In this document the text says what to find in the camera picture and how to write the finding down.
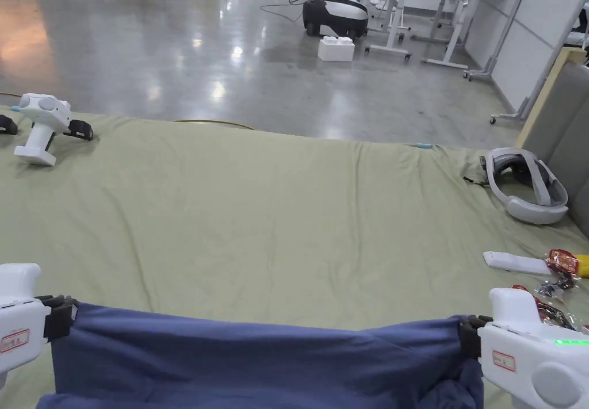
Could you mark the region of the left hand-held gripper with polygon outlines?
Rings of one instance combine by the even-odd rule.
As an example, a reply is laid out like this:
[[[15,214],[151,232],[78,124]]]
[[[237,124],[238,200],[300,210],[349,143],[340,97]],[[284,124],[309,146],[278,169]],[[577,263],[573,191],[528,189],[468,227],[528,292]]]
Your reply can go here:
[[[1,387],[11,370],[37,359],[44,346],[70,334],[79,302],[72,296],[35,296],[41,267],[1,265]]]

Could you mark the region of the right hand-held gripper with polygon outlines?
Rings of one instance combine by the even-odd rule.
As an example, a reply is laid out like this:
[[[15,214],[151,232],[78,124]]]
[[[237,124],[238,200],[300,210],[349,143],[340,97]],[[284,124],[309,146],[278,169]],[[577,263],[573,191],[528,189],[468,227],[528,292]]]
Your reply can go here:
[[[588,331],[546,324],[524,289],[495,288],[493,316],[468,315],[458,333],[484,378],[514,408],[588,407]]]

